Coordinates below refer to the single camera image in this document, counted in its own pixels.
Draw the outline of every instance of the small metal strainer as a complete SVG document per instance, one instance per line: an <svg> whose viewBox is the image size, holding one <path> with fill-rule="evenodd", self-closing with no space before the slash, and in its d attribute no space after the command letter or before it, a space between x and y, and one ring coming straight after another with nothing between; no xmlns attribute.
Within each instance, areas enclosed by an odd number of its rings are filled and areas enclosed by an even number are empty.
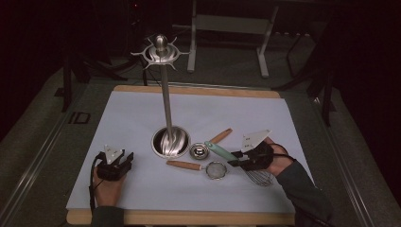
<svg viewBox="0 0 401 227"><path fill-rule="evenodd" d="M206 174L210 179L219 180L227 173L227 167L220 162L211 162L206 166Z"/></svg>

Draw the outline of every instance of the wooden-handled tool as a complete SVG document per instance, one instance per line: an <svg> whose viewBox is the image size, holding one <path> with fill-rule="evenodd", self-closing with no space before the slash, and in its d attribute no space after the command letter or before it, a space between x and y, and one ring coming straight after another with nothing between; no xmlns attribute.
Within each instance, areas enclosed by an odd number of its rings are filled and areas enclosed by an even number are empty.
<svg viewBox="0 0 401 227"><path fill-rule="evenodd" d="M166 162L166 164L170 165L170 166L181 167L181 168L186 168L186 169L201 170L201 165L194 164L194 163L187 163L187 162L182 162L182 161L171 161L171 160L168 160Z"/></svg>
<svg viewBox="0 0 401 227"><path fill-rule="evenodd" d="M209 140L209 142L216 144L216 143L220 142L222 139L224 139L227 135L229 135L232 131L233 131L232 129L222 131L220 134L215 136L213 139Z"/></svg>

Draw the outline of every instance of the white paper sheet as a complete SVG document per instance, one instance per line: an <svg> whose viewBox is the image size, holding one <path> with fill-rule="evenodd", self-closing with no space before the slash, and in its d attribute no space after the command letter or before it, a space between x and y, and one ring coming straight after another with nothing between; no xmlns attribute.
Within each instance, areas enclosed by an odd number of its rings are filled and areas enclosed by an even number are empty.
<svg viewBox="0 0 401 227"><path fill-rule="evenodd" d="M281 98L170 95L173 125L186 129L191 144L203 143L231 128L218 144L229 151L241 149L243 134L272 130L270 138L286 147L310 176L298 135ZM151 148L153 134L166 126L161 94L112 92L96 135L78 175L67 209L89 208L90 169L105 144L134 152L118 206L132 210L225 211L293 213L282 187L254 184L239 167L210 153L203 161L189 152L176 159L206 166L220 161L229 169L222 180L210 180L203 171L167 166Z"/></svg>

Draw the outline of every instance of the gray carpet floor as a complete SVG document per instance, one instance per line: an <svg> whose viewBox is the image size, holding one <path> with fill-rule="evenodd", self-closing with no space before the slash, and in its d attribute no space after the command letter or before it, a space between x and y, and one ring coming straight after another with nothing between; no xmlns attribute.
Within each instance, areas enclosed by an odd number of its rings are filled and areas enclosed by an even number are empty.
<svg viewBox="0 0 401 227"><path fill-rule="evenodd" d="M176 45L189 50L187 37ZM285 55L293 38L275 35L266 55L270 77L260 77L255 48L251 44L210 42L200 39L195 72L186 72L187 57L174 64L178 71L168 70L170 84L180 86L242 87L269 90L292 79ZM295 70L307 60L314 43L303 37L291 54ZM119 64L124 60L114 58ZM13 209L9 226L70 226L65 221L65 204L91 145L98 121L110 92L120 81L92 72L89 84L74 83L75 102L61 112L62 98L54 96L62 87L62 70L53 75L27 108L25 114L0 144L0 208L3 220L7 209ZM124 84L142 85L142 67L119 72L129 80ZM147 71L148 81L157 86L157 67ZM336 226L399 226L401 210L384 182L354 120L343 104L340 92L334 90L330 113L331 127L320 117L320 105L305 93L308 81L280 93L286 99L296 130L318 187L332 198ZM88 124L70 124L72 113L90 113ZM15 198L15 189L25 177L35 157L43 156L33 181L25 194Z"/></svg>

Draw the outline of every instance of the wire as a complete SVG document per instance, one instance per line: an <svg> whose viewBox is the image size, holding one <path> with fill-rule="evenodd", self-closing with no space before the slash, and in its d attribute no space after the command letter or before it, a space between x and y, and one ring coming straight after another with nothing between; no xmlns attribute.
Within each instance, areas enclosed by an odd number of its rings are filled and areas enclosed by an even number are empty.
<svg viewBox="0 0 401 227"><path fill-rule="evenodd" d="M126 73L130 72L130 71L133 70L137 65L139 65L139 63L136 63L136 64L132 65L131 67L125 69L124 71L118 72L118 75L119 75L119 76L122 76L123 74L126 74Z"/></svg>
<svg viewBox="0 0 401 227"><path fill-rule="evenodd" d="M94 191L100 186L101 183L103 183L104 180L102 179L101 182L99 182L95 187L94 187Z"/></svg>
<svg viewBox="0 0 401 227"><path fill-rule="evenodd" d="M182 31L177 31L176 33L174 33L174 34L172 35L172 37L177 37L177 36L179 36L179 35L181 35L181 34L184 34L185 32L187 32L187 31L189 31L189 30L191 30L191 27L184 28Z"/></svg>
<svg viewBox="0 0 401 227"><path fill-rule="evenodd" d="M271 145L278 146L278 147L282 148L282 149L286 152L286 154L273 153L273 156L276 156L276 157L286 157L286 158L289 158L290 160L292 160L292 162L297 161L296 159L294 159L294 158L292 158L291 156L288 155L288 151L287 151L286 148L284 148L282 145L279 145L279 144L269 144L269 145L270 145L270 146L271 146Z"/></svg>
<svg viewBox="0 0 401 227"><path fill-rule="evenodd" d="M91 206L91 211L92 213L95 210L95 189L96 187L98 187L103 181L101 181L95 188L94 188L94 170L95 170L95 165L96 165L96 161L101 159L100 158L100 153L95 157L94 161L92 162L92 167L91 167L91 179L89 181L89 196L90 196L90 200L89 200L89 204Z"/></svg>
<svg viewBox="0 0 401 227"><path fill-rule="evenodd" d="M148 69L148 71L149 71L150 75L153 77L153 80L159 85L159 87L161 87L162 85L159 83L159 81L157 80L157 78L155 78L155 77L153 76L153 74L151 73L151 71L154 71L154 72L157 72L157 73L160 73L160 72L159 72L159 71L156 71L156 70L152 70L152 69Z"/></svg>
<svg viewBox="0 0 401 227"><path fill-rule="evenodd" d="M148 77L147 77L147 71L145 70L145 60L142 59L142 57L139 57L139 61L142 64L142 81L144 82L144 86L148 86Z"/></svg>

